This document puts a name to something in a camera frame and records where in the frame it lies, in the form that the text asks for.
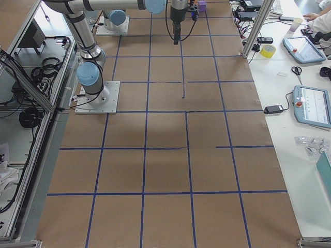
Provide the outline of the person's white sleeved forearm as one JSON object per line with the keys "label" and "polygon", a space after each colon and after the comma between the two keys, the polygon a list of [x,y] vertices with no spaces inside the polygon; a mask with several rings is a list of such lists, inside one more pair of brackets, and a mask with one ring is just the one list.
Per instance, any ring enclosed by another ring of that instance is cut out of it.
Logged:
{"label": "person's white sleeved forearm", "polygon": [[331,29],[331,17],[330,17],[330,11],[323,14],[320,17],[317,17],[316,19],[307,22],[308,26],[310,29],[317,33],[317,32],[322,32],[322,33],[330,33]]}

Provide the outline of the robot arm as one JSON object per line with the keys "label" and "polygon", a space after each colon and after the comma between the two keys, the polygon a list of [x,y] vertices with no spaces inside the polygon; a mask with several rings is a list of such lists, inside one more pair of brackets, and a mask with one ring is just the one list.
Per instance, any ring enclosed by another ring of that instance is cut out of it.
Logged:
{"label": "robot arm", "polygon": [[107,30],[117,29],[126,21],[126,12],[121,9],[104,10],[104,26]]}
{"label": "robot arm", "polygon": [[129,9],[147,10],[151,14],[162,13],[167,1],[45,1],[52,10],[63,14],[67,25],[78,44],[78,68],[76,76],[81,91],[73,99],[78,114],[116,113],[119,81],[103,78],[106,54],[97,44],[111,36],[128,34]]}

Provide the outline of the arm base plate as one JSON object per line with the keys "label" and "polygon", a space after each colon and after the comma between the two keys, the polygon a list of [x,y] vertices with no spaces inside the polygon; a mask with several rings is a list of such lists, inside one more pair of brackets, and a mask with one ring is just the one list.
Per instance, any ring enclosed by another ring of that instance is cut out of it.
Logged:
{"label": "arm base plate", "polygon": [[101,16],[96,30],[97,36],[126,36],[128,34],[130,16],[126,16],[124,23],[113,24],[109,19]]}
{"label": "arm base plate", "polygon": [[85,94],[78,99],[78,107],[75,109],[76,114],[115,114],[118,105],[118,96],[120,90],[120,81],[104,81],[104,87],[100,95],[93,101],[97,95],[92,96],[85,93],[81,86],[80,94]]}

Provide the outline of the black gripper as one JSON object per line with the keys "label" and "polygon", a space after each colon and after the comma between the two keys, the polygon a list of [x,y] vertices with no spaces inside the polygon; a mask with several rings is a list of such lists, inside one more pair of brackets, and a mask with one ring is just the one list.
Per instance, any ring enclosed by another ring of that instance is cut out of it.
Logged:
{"label": "black gripper", "polygon": [[173,44],[180,42],[181,26],[180,23],[185,19],[184,11],[171,11],[170,19],[173,21]]}

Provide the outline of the person's hand at desk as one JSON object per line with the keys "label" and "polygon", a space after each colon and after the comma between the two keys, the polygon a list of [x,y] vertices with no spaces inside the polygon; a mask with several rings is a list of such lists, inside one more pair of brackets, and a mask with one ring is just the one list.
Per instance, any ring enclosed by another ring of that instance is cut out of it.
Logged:
{"label": "person's hand at desk", "polygon": [[303,17],[307,22],[309,22],[309,21],[312,21],[312,20],[315,20],[316,18],[318,18],[319,14],[317,14],[317,13],[308,13],[308,14],[304,14]]}

